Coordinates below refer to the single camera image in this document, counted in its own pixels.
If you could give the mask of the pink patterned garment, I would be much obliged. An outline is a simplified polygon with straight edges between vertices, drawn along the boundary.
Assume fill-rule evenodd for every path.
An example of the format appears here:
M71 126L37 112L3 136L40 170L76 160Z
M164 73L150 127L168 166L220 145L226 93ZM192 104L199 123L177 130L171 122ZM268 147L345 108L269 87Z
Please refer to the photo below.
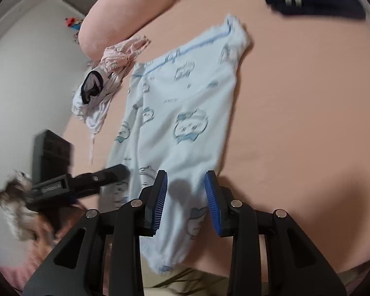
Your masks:
M135 59L150 44L146 36L132 36L117 44L106 47L101 57L99 67L107 74L126 72Z

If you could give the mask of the red blue plush doll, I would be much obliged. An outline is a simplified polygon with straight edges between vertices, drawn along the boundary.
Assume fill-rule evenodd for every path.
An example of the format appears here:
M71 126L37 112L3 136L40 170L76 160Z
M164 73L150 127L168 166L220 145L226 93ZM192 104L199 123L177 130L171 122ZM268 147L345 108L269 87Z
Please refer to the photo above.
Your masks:
M65 24L67 27L79 31L81 29L81 25L83 23L82 18L78 17L67 17L65 18Z

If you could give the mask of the light blue cartoon shorts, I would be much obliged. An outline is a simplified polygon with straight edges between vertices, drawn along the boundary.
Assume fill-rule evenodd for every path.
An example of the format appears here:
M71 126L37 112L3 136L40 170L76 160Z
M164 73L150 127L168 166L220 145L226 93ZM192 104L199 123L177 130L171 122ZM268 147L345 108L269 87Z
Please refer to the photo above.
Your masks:
M160 170L168 175L162 221L141 240L156 273L187 256L208 211L204 176L217 170L226 142L237 69L251 39L234 15L131 73L124 119L107 164L129 177L101 190L99 208L111 211L137 198Z

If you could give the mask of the pink fluffy rug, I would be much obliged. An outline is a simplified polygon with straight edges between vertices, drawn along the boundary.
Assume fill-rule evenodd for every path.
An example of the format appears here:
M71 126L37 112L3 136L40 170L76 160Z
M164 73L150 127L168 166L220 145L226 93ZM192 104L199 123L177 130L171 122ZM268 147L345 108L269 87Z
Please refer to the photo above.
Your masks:
M0 272L16 290L23 291L24 286L52 251L53 245L44 239L31 241L28 245L24 262L17 267L0 265Z

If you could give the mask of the pink rolled duvet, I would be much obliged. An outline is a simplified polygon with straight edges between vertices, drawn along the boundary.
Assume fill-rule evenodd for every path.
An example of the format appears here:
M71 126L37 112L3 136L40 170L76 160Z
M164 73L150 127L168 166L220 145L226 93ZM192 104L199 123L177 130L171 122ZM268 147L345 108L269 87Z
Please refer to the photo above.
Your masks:
M122 42L168 9L176 0L97 0L83 20L79 45L92 60Z

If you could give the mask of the white navy-trimmed shirt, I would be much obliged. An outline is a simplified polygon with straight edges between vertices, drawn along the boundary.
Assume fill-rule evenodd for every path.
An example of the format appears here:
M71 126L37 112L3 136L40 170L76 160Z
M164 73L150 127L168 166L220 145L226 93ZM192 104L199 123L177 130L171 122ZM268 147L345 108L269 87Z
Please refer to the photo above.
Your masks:
M72 113L86 125L90 133L90 164L93 163L95 137L105 122L111 101L120 89L127 71L126 68L120 68L107 72L97 66L88 71L73 96Z

